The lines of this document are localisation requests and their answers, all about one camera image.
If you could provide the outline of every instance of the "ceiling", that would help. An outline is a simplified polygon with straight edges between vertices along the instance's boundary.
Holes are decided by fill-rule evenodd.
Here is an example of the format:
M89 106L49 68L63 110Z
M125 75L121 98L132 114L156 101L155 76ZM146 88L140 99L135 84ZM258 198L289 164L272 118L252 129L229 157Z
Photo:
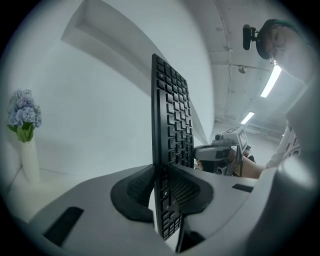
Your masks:
M286 11L266 0L184 0L207 45L214 80L215 119L241 122L255 115L247 131L281 138L285 113L302 93L303 84L281 72L267 98L260 97L273 66L258 55L255 43L243 49L242 29L249 24L259 30L268 19L291 20ZM240 73L239 67L246 73Z

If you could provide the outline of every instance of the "green leaf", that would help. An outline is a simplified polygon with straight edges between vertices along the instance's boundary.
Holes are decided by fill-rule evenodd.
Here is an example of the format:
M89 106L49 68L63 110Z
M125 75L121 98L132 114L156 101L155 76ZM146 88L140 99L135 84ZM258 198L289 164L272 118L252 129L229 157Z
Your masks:
M30 128L31 125L32 125L31 122L24 122L23 126L22 126L22 130L27 131Z
M25 131L26 141L29 142L34 136L34 126L30 125L29 129Z
M13 131L14 133L17 132L18 125L11 126L10 124L7 124L6 126L7 126L11 131Z
M22 128L18 127L16 129L16 135L18 136L18 140L21 142L26 142L27 137L26 137L26 131L23 130Z

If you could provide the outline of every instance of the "person's hand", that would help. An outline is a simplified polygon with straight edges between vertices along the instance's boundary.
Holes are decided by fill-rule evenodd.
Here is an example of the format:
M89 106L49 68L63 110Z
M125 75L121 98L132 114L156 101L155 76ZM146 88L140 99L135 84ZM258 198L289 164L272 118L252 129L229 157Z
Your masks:
M234 148L231 148L229 153L229 161L233 164L236 161L237 151Z
M201 163L201 161L198 160L196 163L197 163L197 165L198 165L198 168L199 168L200 170L202 170L202 163Z

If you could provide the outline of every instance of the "white vase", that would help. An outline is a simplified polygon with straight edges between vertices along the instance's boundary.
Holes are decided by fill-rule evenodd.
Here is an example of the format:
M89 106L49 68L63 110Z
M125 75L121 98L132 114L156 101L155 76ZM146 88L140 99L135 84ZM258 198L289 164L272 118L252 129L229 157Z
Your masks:
M23 172L31 184L40 180L39 163L35 137L31 141L21 142L21 160Z

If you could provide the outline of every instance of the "black rubber pad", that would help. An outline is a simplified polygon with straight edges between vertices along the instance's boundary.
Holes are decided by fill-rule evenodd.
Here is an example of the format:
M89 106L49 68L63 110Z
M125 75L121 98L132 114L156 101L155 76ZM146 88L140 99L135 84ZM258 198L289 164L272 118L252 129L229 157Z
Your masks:
M84 210L78 207L69 207L43 234L44 237L60 247L83 212Z

